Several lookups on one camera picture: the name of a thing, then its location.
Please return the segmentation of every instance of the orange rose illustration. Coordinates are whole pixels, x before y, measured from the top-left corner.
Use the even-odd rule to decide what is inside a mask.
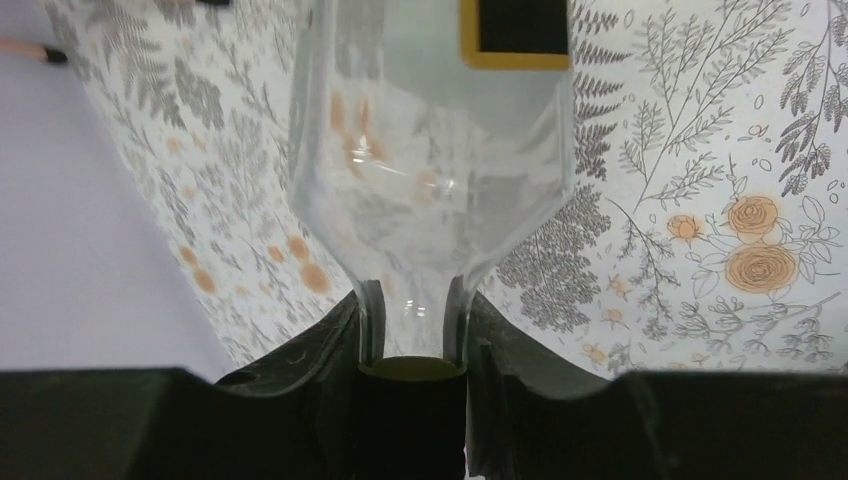
[[[193,273],[194,282],[206,293],[213,294],[217,290],[215,286],[215,279],[212,278],[212,275],[209,275],[209,272],[202,268],[196,268]]]
[[[301,262],[309,260],[309,246],[306,241],[300,237],[289,237],[289,251]]]
[[[192,267],[197,266],[197,255],[194,254],[194,251],[186,246],[180,247],[180,256],[183,257],[183,261]]]
[[[770,198],[739,197],[727,212],[727,223],[740,240],[754,243],[775,230],[777,217],[777,205]]]
[[[701,234],[701,231],[698,229],[698,223],[695,221],[695,217],[689,217],[686,215],[671,217],[671,220],[668,221],[667,227],[668,231],[671,232],[671,235],[674,238],[684,240],[689,245],[692,245],[692,240],[698,238]]]
[[[330,291],[330,279],[324,270],[314,263],[307,263],[300,269],[300,279],[306,288],[315,293],[327,293]]]
[[[286,257],[285,255],[283,255],[283,252],[280,250],[280,247],[276,247],[273,245],[268,247],[268,256],[271,257],[271,260],[277,263],[283,263],[286,261]]]
[[[361,164],[366,160],[385,163],[386,154],[382,143],[377,140],[372,128],[371,103],[363,96],[359,104],[357,131],[350,132],[346,127],[347,109],[344,98],[338,90],[330,99],[330,127],[342,137],[347,167],[354,177],[363,180]]]
[[[779,245],[746,245],[730,254],[724,273],[743,292],[769,293],[795,281],[798,261]]]

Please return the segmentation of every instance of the yellow border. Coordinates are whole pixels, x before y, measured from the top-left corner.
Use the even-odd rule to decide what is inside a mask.
[[[459,0],[460,55],[469,67],[478,70],[568,70],[571,67],[568,55],[481,52],[477,7],[478,0]]]

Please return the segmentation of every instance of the bottle mouth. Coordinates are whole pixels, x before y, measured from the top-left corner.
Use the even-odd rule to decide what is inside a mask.
[[[407,382],[435,382],[461,376],[464,368],[435,357],[401,356],[378,360],[370,367],[360,365],[368,375],[386,380]]]

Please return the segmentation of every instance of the bottle body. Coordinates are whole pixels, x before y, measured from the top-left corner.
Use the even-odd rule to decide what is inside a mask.
[[[464,368],[477,285],[571,191],[570,71],[471,68],[460,16],[316,0],[298,45],[290,204],[354,285],[365,366]]]

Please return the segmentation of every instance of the floral wallpaper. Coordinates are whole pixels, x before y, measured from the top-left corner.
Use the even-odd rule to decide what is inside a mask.
[[[349,291],[281,186],[307,0],[43,3],[237,362]],[[848,1],[637,3],[573,4],[580,185],[482,291],[605,377],[845,371]]]

